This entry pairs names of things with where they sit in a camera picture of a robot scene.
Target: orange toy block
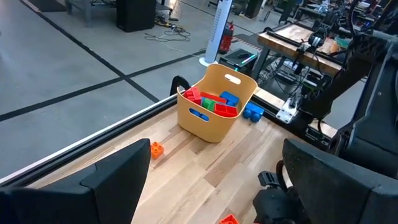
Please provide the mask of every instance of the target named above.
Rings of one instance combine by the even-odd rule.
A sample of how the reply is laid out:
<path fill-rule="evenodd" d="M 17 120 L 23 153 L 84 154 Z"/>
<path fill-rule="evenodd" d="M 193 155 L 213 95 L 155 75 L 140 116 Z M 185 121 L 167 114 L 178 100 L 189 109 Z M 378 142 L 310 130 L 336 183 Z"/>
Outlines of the orange toy block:
<path fill-rule="evenodd" d="M 224 218 L 222 221 L 220 221 L 220 224 L 239 224 L 239 222 L 236 220 L 234 215 L 231 214 Z"/>
<path fill-rule="evenodd" d="M 154 142 L 150 145 L 150 155 L 153 159 L 159 158 L 159 156 L 163 154 L 163 151 L 164 147 L 157 142 Z"/>

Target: wooden table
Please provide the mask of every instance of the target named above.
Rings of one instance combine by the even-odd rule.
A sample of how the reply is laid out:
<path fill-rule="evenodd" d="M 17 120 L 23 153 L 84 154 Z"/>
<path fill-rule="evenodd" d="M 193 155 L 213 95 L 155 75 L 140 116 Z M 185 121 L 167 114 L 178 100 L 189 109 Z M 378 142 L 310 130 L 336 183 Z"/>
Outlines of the wooden table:
<path fill-rule="evenodd" d="M 296 42 L 301 42 L 302 40 L 307 41 L 310 35 L 312 34 L 312 31 L 304 29 L 303 27 L 300 27 L 298 25 L 292 24 L 291 26 L 278 30 L 275 33 L 283 37 L 286 37 L 288 39 L 294 40 Z M 318 51 L 326 54 L 330 53 L 330 47 L 333 44 L 333 41 L 334 40 L 327 39 L 323 44 L 323 46 L 318 49 Z M 256 67 L 252 73 L 253 74 L 252 77 L 255 80 L 257 80 L 257 77 L 260 71 L 262 70 L 263 64 L 266 61 L 270 51 L 277 52 L 278 54 L 281 54 L 291 60 L 295 60 L 297 55 L 299 54 L 297 52 L 296 46 L 287 43 L 283 40 L 280 40 L 276 37 L 270 36 L 266 32 L 263 34 L 259 34 L 258 42 L 263 46 L 263 50 L 260 54 L 259 60 L 257 61 Z M 341 68 L 341 66 L 338 65 L 337 63 L 331 62 L 319 56 L 314 57 L 314 55 L 309 52 L 306 52 L 304 54 L 304 57 L 300 62 L 314 69 L 318 69 L 318 63 L 319 63 L 319 67 L 322 73 L 327 74 L 331 77 L 333 77 Z"/>
<path fill-rule="evenodd" d="M 277 107 L 284 103 L 260 88 L 256 90 L 256 96 Z M 131 118 L 142 113 L 146 112 L 141 111 Z M 336 133 L 327 124 L 322 124 L 322 129 L 331 137 Z M 99 134 L 101 131 L 76 144 L 87 142 Z M 240 223 L 253 223 L 256 212 L 252 199 L 261 188 L 257 175 L 262 170 L 274 170 L 281 159 L 284 139 L 296 137 L 268 119 L 262 118 L 260 122 L 252 123 L 239 118 L 221 143 L 210 144 L 183 130 L 177 124 L 176 106 L 172 106 L 36 180 L 29 187 L 48 185 L 141 138 L 161 142 L 165 152 L 150 162 L 146 184 L 132 223 L 212 224 L 230 213 Z"/>

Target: desk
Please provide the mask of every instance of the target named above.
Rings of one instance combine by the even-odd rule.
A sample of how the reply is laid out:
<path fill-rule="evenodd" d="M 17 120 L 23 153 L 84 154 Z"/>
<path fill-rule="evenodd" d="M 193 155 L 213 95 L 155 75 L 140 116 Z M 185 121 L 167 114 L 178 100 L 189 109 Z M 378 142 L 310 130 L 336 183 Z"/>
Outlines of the desk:
<path fill-rule="evenodd" d="M 65 7 L 67 10 L 67 13 L 70 15 L 72 14 L 72 8 L 79 9 L 83 12 L 84 18 L 85 18 L 85 23 L 87 27 L 91 27 L 93 24 L 93 13 L 92 13 L 92 7 L 98 7 L 98 6 L 103 6 L 103 7 L 112 7 L 112 6 L 107 6 L 107 5 L 95 5 L 93 6 L 91 4 L 91 0 L 65 0 Z M 162 3 L 156 2 L 156 10 L 157 11 L 170 11 L 170 14 L 172 13 L 172 9 L 165 6 L 165 0 L 162 0 Z"/>
<path fill-rule="evenodd" d="M 259 98 L 280 107 L 283 101 L 257 89 Z M 120 122 L 82 139 L 9 177 L 16 178 L 42 164 L 57 162 L 60 167 L 34 177 L 29 185 L 40 188 L 66 177 L 122 149 L 140 138 L 161 142 L 164 155 L 150 162 L 149 173 L 132 223 L 216 223 L 232 213 L 240 223 L 253 223 L 256 216 L 252 198 L 261 186 L 257 175 L 274 170 L 281 159 L 285 138 L 297 138 L 266 118 L 254 124 L 238 119 L 226 138 L 210 144 L 184 131 L 177 124 L 176 96 L 162 100 Z M 134 125 L 132 122 L 143 121 Z M 98 138 L 130 126 L 116 137 L 89 149 Z M 323 132 L 333 136 L 336 130 L 322 124 Z M 54 160 L 62 153 L 86 150 L 77 159 Z"/>
<path fill-rule="evenodd" d="M 279 34 L 283 37 L 294 40 L 296 42 L 301 42 L 301 40 L 307 41 L 311 33 L 312 31 L 304 29 L 303 27 L 294 24 L 276 31 L 276 34 Z M 318 51 L 326 54 L 330 53 L 330 47 L 333 44 L 333 41 L 334 40 L 327 39 L 325 41 L 325 44 L 323 44 L 323 46 L 320 47 Z M 296 51 L 297 50 L 296 46 L 286 43 L 283 40 L 280 40 L 276 37 L 272 37 L 269 34 L 267 34 L 267 32 L 259 34 L 258 42 L 263 46 L 263 50 L 260 54 L 260 57 L 252 73 L 252 77 L 255 80 L 257 80 L 260 71 L 264 66 L 264 62 L 266 61 L 270 51 L 277 52 L 278 54 L 281 54 L 291 60 L 295 60 L 297 55 L 299 54 Z M 337 63 L 331 62 L 322 57 L 318 57 L 318 60 L 321 71 L 324 74 L 329 75 L 331 77 L 333 77 L 341 68 L 341 65 L 338 65 Z M 310 68 L 317 69 L 318 60 L 316 57 L 313 56 L 313 54 L 306 52 L 303 56 L 303 59 L 301 59 L 300 63 L 309 66 Z"/>

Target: gray floor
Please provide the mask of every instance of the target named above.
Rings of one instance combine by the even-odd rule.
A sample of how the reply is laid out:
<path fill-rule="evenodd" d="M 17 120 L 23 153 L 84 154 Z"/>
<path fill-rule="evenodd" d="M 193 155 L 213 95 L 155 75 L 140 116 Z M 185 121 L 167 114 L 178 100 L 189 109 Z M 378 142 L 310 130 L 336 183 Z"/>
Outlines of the gray floor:
<path fill-rule="evenodd" d="M 197 9 L 201 1 L 181 1 L 174 16 L 180 17 L 179 24 L 192 34 L 191 41 L 166 45 L 144 39 L 145 33 L 160 36 L 166 28 L 124 33 L 114 25 L 112 9 L 96 11 L 92 28 L 84 26 L 79 14 L 47 12 L 45 16 L 128 75 L 187 55 L 171 48 L 192 54 L 206 47 L 215 7 L 205 5 L 201 11 Z M 258 21 L 264 13 L 253 20 L 231 15 L 229 19 L 243 28 L 236 27 L 235 34 L 250 35 L 265 26 L 276 26 L 279 15 L 274 13 L 266 23 Z M 0 0 L 0 31 L 0 178 L 153 103 L 17 0 Z M 245 45 L 236 43 L 236 47 Z M 169 95 L 175 75 L 195 83 L 204 72 L 205 67 L 192 57 L 131 80 L 161 100 Z M 119 80 L 112 85 L 49 103 L 115 78 Z M 340 105 L 334 105 L 339 117 L 330 118 L 332 126 L 339 128 L 352 116 L 360 89 L 350 91 Z M 27 108 L 31 112 L 16 115 Z"/>

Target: black speaker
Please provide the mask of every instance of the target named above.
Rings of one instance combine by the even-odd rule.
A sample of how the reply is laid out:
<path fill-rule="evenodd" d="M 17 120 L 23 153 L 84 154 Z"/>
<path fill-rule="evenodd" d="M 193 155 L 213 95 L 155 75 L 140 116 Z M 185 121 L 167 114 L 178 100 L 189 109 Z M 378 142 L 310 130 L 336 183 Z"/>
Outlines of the black speaker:
<path fill-rule="evenodd" d="M 244 15 L 250 19 L 256 17 L 259 14 L 261 4 L 262 0 L 250 0 L 248 2 Z"/>
<path fill-rule="evenodd" d="M 155 26 L 156 0 L 117 0 L 117 26 L 124 32 Z"/>

